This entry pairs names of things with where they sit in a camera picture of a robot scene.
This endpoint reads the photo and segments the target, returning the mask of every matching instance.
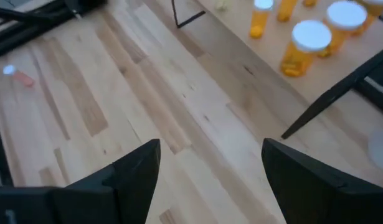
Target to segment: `orange pill bottle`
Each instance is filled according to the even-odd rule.
[[[325,58],[337,52],[350,34],[363,25],[367,12],[354,1],[338,1],[332,3],[326,11],[324,23],[332,33],[331,43],[318,54]]]
[[[317,4],[318,0],[303,0],[302,4],[305,7],[313,7]]]
[[[273,0],[254,0],[249,35],[251,38],[261,38],[264,33],[268,16],[273,10]]]
[[[352,33],[354,36],[363,34],[383,13],[383,0],[356,0],[356,2],[366,8],[367,19],[362,26]]]
[[[296,3],[298,0],[282,0],[278,8],[277,20],[280,22],[289,21]]]
[[[320,21],[301,21],[292,30],[292,41],[288,44],[280,70],[289,77],[300,77],[310,67],[318,52],[331,41],[331,31]]]

